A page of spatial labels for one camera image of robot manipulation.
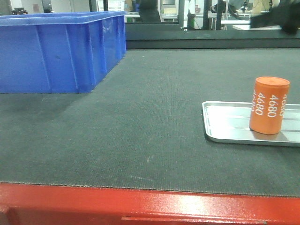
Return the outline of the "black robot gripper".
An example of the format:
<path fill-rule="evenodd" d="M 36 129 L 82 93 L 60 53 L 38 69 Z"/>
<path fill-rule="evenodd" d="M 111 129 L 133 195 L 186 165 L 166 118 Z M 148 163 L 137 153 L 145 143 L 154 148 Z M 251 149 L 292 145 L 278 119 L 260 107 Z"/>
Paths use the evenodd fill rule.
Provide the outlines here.
<path fill-rule="evenodd" d="M 300 28 L 300 1 L 285 0 L 271 11 L 250 19 L 250 28 L 269 26 L 279 26 L 285 34 L 295 35 Z"/>

